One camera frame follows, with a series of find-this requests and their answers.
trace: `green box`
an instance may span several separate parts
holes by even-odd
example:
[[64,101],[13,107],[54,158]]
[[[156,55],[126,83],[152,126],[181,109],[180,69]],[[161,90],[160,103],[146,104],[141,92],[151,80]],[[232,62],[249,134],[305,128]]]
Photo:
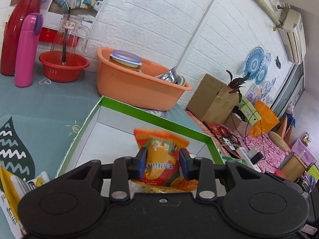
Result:
[[190,141],[190,153],[209,158],[216,164],[224,163],[210,136],[103,96],[76,135],[56,176],[92,159],[109,164],[119,157],[135,156],[138,147],[134,128],[160,128],[175,132]]
[[245,115],[246,119],[251,125],[254,125],[255,123],[257,123],[257,121],[261,120],[261,116],[256,111],[251,102],[246,99],[245,96],[243,96],[241,98],[241,102],[238,102],[236,105],[238,106],[240,111]]

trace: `red colander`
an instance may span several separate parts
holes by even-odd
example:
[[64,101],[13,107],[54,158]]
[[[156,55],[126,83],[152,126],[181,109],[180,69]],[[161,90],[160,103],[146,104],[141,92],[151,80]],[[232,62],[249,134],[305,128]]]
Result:
[[44,75],[54,82],[75,81],[82,70],[90,65],[89,60],[78,54],[74,54],[72,62],[68,62],[67,66],[59,65],[57,57],[52,57],[51,51],[42,53],[39,60],[43,65]]

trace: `red thermos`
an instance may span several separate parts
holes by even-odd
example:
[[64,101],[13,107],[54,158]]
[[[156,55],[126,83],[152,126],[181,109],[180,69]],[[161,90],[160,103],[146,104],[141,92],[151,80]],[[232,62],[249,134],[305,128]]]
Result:
[[42,0],[20,0],[8,21],[4,32],[0,73],[14,76],[16,56],[23,20],[30,13],[39,13]]

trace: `metal bowl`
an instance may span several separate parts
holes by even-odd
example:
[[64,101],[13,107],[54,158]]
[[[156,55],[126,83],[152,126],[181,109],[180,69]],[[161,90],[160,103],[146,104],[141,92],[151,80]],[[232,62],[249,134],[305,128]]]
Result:
[[184,86],[185,85],[185,77],[182,76],[182,75],[178,75],[177,76],[177,84],[180,85],[180,86]]
[[176,74],[176,67],[173,67],[171,70],[166,72],[165,74],[161,74],[156,76],[156,78],[159,78],[161,80],[167,81],[167,82],[172,82],[172,83],[177,83],[177,74]]

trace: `open cardboard box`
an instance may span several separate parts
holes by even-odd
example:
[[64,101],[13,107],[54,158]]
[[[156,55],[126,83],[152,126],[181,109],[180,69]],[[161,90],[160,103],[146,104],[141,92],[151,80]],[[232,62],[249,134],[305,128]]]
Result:
[[237,114],[234,114],[232,112],[225,120],[224,125],[228,127],[236,136],[247,136],[253,128],[253,125],[249,124],[248,122],[242,121]]
[[238,93],[216,78],[205,74],[187,105],[196,118],[214,124],[223,124],[239,100]]
[[[60,176],[80,165],[99,159],[113,163],[124,156],[136,156],[138,146],[134,128],[166,129],[187,138],[187,149],[216,164],[223,160],[210,136],[122,102],[102,97],[86,118],[57,172]],[[105,180],[101,194],[108,196],[110,180]]]

